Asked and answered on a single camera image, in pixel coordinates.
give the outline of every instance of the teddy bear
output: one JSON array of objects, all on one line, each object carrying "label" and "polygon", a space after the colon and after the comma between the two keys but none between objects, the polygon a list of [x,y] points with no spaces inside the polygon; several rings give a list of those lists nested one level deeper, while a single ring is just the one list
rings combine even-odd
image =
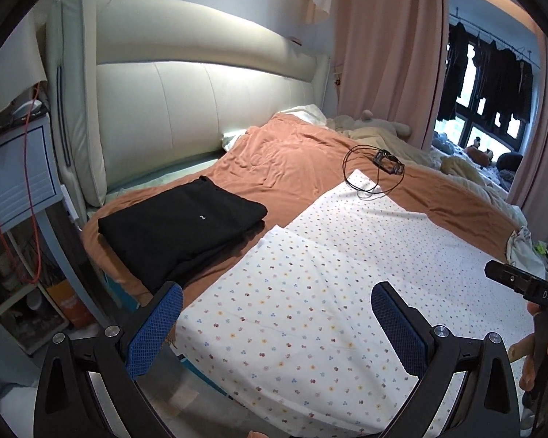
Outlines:
[{"label": "teddy bear", "polygon": [[406,124],[373,118],[371,110],[364,110],[358,120],[354,120],[349,115],[339,115],[334,119],[327,119],[327,127],[338,132],[365,127],[383,128],[401,139],[407,139],[412,133],[411,128]]}]

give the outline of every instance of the red cord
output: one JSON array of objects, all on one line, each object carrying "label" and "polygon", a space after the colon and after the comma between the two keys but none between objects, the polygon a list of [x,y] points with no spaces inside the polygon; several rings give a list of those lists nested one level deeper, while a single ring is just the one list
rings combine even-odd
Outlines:
[{"label": "red cord", "polygon": [[[33,100],[28,108],[28,112],[26,113],[26,120],[24,122],[24,148],[23,148],[23,156],[24,156],[24,180],[26,182],[26,192],[28,194],[28,203],[30,205],[30,219],[33,223],[33,231],[34,231],[34,241],[37,246],[37,272],[35,275],[33,275],[32,279],[27,279],[25,276],[23,276],[24,281],[28,283],[36,283],[38,282],[40,276],[41,276],[41,248],[39,246],[39,238],[38,238],[38,226],[37,226],[37,220],[34,215],[34,208],[33,208],[33,200],[30,194],[30,183],[28,182],[28,167],[27,167],[27,159],[26,159],[26,152],[27,152],[27,140],[28,140],[28,123],[30,122],[30,115],[33,112],[34,102],[38,98],[38,92],[39,92],[39,85],[36,84],[35,86],[35,93]],[[2,241],[2,244],[4,246],[4,249],[6,250],[6,254],[8,255],[8,259],[11,263],[11,266],[13,267],[13,270],[16,269],[16,260],[14,256],[12,255],[12,252],[10,251],[10,246],[8,245],[8,242],[6,242],[6,238],[4,237],[4,233],[2,232],[2,229],[0,227],[0,240]]]}]

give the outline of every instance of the metal screw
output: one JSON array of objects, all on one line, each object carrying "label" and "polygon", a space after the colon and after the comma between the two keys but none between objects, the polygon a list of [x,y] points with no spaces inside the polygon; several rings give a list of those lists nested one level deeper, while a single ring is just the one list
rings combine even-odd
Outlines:
[{"label": "metal screw", "polygon": [[57,333],[53,336],[54,344],[61,344],[65,340],[65,335],[63,333]]},{"label": "metal screw", "polygon": [[105,330],[105,334],[108,338],[113,338],[114,336],[117,336],[120,333],[120,327],[113,324],[112,326],[108,326]]},{"label": "metal screw", "polygon": [[449,335],[449,330],[446,328],[446,326],[434,326],[434,333],[439,338],[445,338]]},{"label": "metal screw", "polygon": [[489,341],[494,344],[499,344],[501,342],[501,336],[497,333],[489,333],[487,337],[489,338]]}]

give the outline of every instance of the white patterned cloth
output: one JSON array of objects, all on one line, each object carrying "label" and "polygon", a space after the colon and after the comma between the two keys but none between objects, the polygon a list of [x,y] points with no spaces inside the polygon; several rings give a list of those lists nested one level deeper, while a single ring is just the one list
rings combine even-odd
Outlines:
[{"label": "white patterned cloth", "polygon": [[[372,185],[361,172],[349,180]],[[485,278],[491,257],[387,197],[344,183],[286,229],[276,227],[181,314],[176,345],[206,377],[295,436],[383,430],[416,378],[375,319],[369,295],[389,280],[433,324],[459,336],[531,332],[525,301]],[[514,372],[519,372],[520,364]],[[436,436],[456,374],[428,436]]]}]

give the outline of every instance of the headboard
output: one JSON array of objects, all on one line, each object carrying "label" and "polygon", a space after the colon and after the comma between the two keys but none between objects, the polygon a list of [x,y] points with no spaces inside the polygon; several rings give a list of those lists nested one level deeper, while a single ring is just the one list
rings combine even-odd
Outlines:
[{"label": "headboard", "polygon": [[220,149],[223,133],[322,105],[330,60],[179,0],[59,0],[47,76],[62,181],[80,218],[130,179]]}]

